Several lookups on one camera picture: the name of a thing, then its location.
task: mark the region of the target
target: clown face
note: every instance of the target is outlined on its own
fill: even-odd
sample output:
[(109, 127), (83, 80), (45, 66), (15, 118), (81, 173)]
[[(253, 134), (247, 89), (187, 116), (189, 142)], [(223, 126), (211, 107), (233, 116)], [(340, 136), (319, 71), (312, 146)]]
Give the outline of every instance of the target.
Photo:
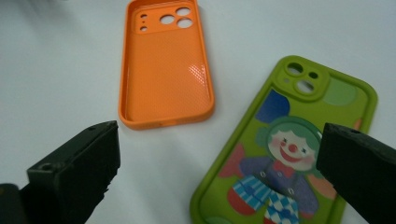
[(268, 147), (277, 160), (296, 171), (313, 168), (315, 150), (306, 143), (305, 138), (297, 136), (293, 131), (278, 131), (271, 137)]

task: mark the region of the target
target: white surface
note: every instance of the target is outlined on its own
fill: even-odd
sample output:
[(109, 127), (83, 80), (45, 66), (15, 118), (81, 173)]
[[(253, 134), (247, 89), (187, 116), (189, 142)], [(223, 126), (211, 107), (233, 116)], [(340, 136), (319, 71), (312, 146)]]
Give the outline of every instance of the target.
[[(143, 132), (117, 114), (127, 0), (0, 0), (0, 182), (83, 129), (119, 121), (121, 168), (87, 223), (191, 223), (189, 202), (276, 62), (296, 54), (370, 83), (371, 136), (396, 147), (396, 2), (199, 0), (211, 119)], [(353, 208), (343, 223), (365, 223)]]

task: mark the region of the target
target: phone case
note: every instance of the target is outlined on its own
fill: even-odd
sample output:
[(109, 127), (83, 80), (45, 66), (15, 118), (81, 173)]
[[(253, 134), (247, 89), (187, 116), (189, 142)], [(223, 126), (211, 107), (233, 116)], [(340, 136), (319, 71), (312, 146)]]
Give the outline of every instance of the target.
[(346, 202), (316, 169), (321, 130), (367, 132), (376, 101), (361, 80), (282, 59), (194, 192), (193, 223), (339, 223)]
[(195, 0), (127, 7), (119, 115), (132, 129), (208, 119), (215, 97)]

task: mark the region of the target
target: green phone case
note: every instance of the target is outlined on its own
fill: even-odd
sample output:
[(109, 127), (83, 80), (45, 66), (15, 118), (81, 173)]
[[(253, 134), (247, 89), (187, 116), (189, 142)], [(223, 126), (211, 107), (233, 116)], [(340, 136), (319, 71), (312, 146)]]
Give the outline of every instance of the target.
[(339, 223), (346, 202), (316, 169), (321, 130), (367, 133), (376, 101), (361, 80), (283, 58), (194, 192), (193, 223)]

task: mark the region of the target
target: cartoon character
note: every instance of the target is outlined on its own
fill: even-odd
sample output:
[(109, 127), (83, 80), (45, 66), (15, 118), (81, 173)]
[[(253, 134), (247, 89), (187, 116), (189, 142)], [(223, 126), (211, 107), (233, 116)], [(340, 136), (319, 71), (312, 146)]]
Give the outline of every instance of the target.
[(261, 128), (256, 143), (270, 156), (244, 157), (238, 145), (220, 176), (243, 177), (228, 191), (228, 202), (242, 215), (252, 215), (268, 203), (264, 223), (299, 223), (299, 213), (312, 217), (318, 200), (304, 174), (315, 172), (319, 130), (295, 117), (276, 119)]

